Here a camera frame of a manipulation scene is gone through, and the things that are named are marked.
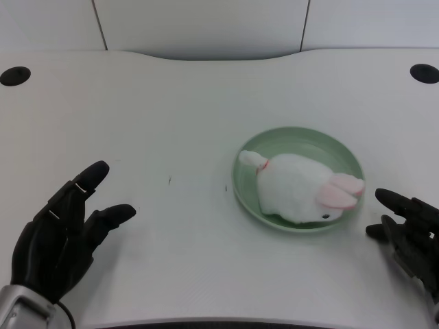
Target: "black hole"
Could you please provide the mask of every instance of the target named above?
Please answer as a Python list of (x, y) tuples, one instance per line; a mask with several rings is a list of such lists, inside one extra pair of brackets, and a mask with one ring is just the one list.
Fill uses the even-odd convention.
[(4, 86), (18, 86), (26, 82), (30, 77), (30, 70), (24, 66), (12, 67), (0, 75), (0, 84)]
[(412, 77), (424, 84), (436, 84), (439, 82), (439, 70), (428, 64), (416, 64), (410, 69)]

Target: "green plate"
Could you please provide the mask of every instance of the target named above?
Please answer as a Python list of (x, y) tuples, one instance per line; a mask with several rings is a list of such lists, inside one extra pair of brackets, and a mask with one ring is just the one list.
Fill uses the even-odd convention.
[[(347, 147), (322, 132), (307, 128), (282, 127), (262, 132), (244, 144), (239, 152), (242, 150), (255, 151), (269, 159), (277, 154), (300, 154), (325, 164), (335, 173), (347, 173), (364, 180), (363, 171), (357, 159)], [(270, 226), (294, 232), (325, 230), (352, 218), (361, 207), (362, 197), (357, 207), (345, 210), (339, 219), (315, 223), (292, 223), (277, 215), (264, 215), (259, 207), (255, 170), (240, 163), (239, 152), (233, 163), (232, 172), (235, 194), (250, 214)]]

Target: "white wall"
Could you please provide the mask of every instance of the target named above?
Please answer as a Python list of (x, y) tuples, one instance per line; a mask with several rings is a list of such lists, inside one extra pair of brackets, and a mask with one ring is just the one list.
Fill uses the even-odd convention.
[(91, 0), (0, 0), (0, 51), (103, 50)]
[(109, 50), (184, 60), (300, 49), (308, 0), (95, 0)]
[(311, 0), (302, 50), (439, 47), (439, 0)]
[[(96, 0), (109, 49), (255, 59), (300, 49), (308, 0)], [(439, 47), (439, 0), (311, 0), (302, 50)], [(104, 50), (92, 0), (0, 0), (0, 51)]]

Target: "wall seam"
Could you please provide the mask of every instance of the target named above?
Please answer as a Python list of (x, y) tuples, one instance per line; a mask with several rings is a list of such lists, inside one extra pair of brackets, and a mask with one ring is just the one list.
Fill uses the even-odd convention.
[(302, 40), (301, 40), (301, 42), (300, 42), (299, 53), (302, 51), (303, 40), (305, 39), (305, 30), (306, 30), (306, 28), (307, 28), (308, 13), (309, 13), (309, 6), (310, 6), (310, 5), (311, 5), (311, 0), (308, 0), (307, 13), (306, 13), (306, 15), (305, 15), (305, 23), (303, 24)]
[(105, 41), (104, 31), (102, 31), (101, 21), (99, 20), (99, 15), (97, 14), (95, 0), (91, 0), (91, 3), (93, 4), (93, 9), (95, 11), (95, 16), (96, 16), (96, 19), (97, 19), (97, 24), (99, 25), (99, 30), (101, 32), (102, 41), (104, 41), (105, 50), (108, 50), (107, 42)]

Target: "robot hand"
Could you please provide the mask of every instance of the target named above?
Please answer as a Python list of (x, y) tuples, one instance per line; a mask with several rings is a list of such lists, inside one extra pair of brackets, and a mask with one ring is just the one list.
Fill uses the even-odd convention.
[(68, 181), (27, 223), (12, 255), (11, 285), (0, 291), (0, 327), (45, 328), (53, 304), (84, 276), (93, 252), (108, 233), (135, 216), (128, 204), (95, 211), (84, 222), (85, 201), (107, 176), (108, 165), (96, 162)]
[(370, 225), (366, 233), (380, 243), (390, 243), (395, 261), (410, 276), (420, 279), (436, 304), (439, 323), (439, 210), (419, 199), (408, 199), (378, 188), (375, 197), (396, 215), (405, 218), (397, 224), (387, 215), (381, 224)]

